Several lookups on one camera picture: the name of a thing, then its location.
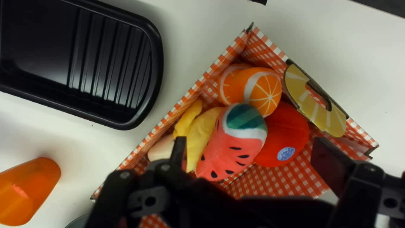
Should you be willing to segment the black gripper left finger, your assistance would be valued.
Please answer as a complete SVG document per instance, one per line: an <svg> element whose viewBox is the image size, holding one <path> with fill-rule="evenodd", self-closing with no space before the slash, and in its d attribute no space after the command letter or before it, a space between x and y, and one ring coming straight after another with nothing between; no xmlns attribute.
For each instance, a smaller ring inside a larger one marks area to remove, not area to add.
<svg viewBox="0 0 405 228"><path fill-rule="evenodd" d="M86 228L141 228L142 220L158 216L171 228L196 228L198 216L184 191L192 179L182 170L186 139L177 137L168 159L151 163L137 177L111 173L86 222Z"/></svg>

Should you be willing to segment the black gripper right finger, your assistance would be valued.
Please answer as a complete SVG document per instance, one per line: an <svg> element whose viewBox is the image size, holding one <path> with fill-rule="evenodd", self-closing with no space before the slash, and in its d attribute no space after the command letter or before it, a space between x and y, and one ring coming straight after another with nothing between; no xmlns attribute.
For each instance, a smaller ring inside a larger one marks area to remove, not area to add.
<svg viewBox="0 0 405 228"><path fill-rule="evenodd" d="M352 160L323 137L313 142L310 164L338 198L328 228L376 228L379 215L389 218L389 228L405 228L404 178Z"/></svg>

